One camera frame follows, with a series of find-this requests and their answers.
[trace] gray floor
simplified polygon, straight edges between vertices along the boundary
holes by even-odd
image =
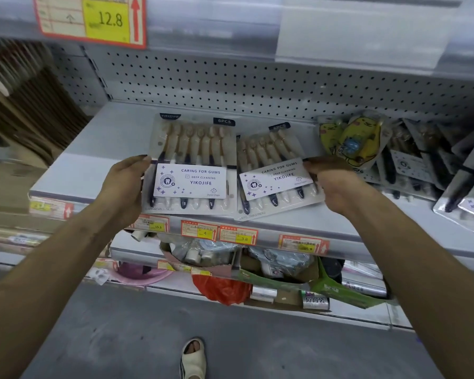
[[[178,378],[193,336],[208,379],[442,378],[414,333],[85,283],[22,379]]]

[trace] person's left arm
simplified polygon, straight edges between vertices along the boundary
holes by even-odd
[[[114,165],[96,200],[0,280],[0,379],[20,377],[99,253],[137,219],[150,161]]]

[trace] perforated back panel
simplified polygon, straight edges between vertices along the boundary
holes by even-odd
[[[474,120],[474,82],[87,46],[116,101],[311,120],[377,109],[422,122]]]
[[[54,60],[53,72],[81,107],[101,108],[108,101],[107,94],[82,47],[74,43],[50,44]]]

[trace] handwritten arrow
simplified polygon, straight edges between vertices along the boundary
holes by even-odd
[[[139,2],[133,0],[131,8],[133,10],[133,40],[137,42],[139,41]]]

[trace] shoe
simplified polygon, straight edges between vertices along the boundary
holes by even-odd
[[[188,350],[188,346],[192,342],[200,343],[200,350],[192,352],[191,354],[186,354],[185,351]],[[199,338],[190,339],[182,348],[182,356],[180,363],[180,375],[181,379],[189,379],[192,376],[198,377],[200,379],[205,379],[206,374],[206,357],[205,357],[205,347],[204,343]]]

